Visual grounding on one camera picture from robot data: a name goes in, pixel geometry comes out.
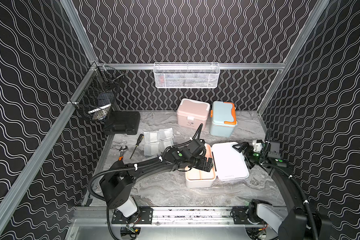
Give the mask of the white gauze packet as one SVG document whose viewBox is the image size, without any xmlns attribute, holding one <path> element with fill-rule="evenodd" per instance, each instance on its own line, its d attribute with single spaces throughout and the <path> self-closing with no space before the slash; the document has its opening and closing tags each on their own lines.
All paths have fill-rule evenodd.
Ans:
<svg viewBox="0 0 360 240">
<path fill-rule="evenodd" d="M 158 154 L 160 154 L 160 144 L 158 142 L 145 144 L 144 155 L 146 157 L 157 156 Z"/>
<path fill-rule="evenodd" d="M 156 143 L 159 139 L 159 132 L 152 131 L 152 132 L 144 132 L 144 140 L 146 143 Z"/>
<path fill-rule="evenodd" d="M 160 129 L 158 130 L 158 136 L 159 136 L 159 140 L 161 141 L 173 139 L 174 138 L 173 129 L 172 128 Z"/>
<path fill-rule="evenodd" d="M 159 147 L 160 147 L 161 152 L 163 152 L 167 147 L 170 147 L 173 145 L 174 145 L 173 139 L 159 141 Z"/>
</svg>

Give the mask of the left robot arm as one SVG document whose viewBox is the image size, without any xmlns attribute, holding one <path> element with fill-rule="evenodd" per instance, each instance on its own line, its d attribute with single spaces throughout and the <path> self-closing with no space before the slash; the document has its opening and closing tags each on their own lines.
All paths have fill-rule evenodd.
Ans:
<svg viewBox="0 0 360 240">
<path fill-rule="evenodd" d="M 125 218 L 135 217 L 139 211 L 131 197 L 133 186 L 140 180 L 166 172 L 187 172 L 197 169 L 209 173 L 214 166 L 207 158 L 205 140 L 201 139 L 203 124 L 185 143 L 166 147 L 161 155 L 139 163 L 117 161 L 106 171 L 94 175 L 88 182 L 90 195 L 104 201 L 108 210 L 117 210 Z"/>
</svg>

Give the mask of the blue orange first aid box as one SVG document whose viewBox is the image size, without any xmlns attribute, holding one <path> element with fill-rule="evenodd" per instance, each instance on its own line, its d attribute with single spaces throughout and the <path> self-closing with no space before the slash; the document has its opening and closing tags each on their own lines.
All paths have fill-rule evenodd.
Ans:
<svg viewBox="0 0 360 240">
<path fill-rule="evenodd" d="M 211 118 L 210 134 L 212 136 L 230 137 L 238 124 L 235 105 L 229 102 L 213 102 Z"/>
</svg>

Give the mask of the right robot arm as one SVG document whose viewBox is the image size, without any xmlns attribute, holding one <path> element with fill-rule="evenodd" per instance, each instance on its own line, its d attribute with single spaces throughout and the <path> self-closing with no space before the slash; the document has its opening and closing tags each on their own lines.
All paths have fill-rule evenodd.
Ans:
<svg viewBox="0 0 360 240">
<path fill-rule="evenodd" d="M 289 163 L 281 156 L 281 144 L 271 138 L 268 129 L 264 140 L 233 145 L 242 154 L 249 169 L 258 166 L 276 183 L 285 207 L 276 207 L 267 201 L 253 199 L 245 216 L 252 224 L 266 224 L 262 231 L 272 229 L 278 240 L 328 240 L 332 222 L 314 209 Z"/>
</svg>

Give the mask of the white pink first aid box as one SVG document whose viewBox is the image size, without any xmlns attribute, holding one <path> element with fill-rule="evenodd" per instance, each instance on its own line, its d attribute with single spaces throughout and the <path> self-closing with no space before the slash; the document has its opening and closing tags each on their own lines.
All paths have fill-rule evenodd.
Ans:
<svg viewBox="0 0 360 240">
<path fill-rule="evenodd" d="M 188 188 L 209 188 L 216 179 L 221 182 L 244 180 L 250 173 L 245 158 L 238 149 L 237 142 L 219 143 L 212 146 L 206 144 L 206 157 L 212 159 L 214 167 L 210 172 L 192 169 L 185 173 Z"/>
</svg>

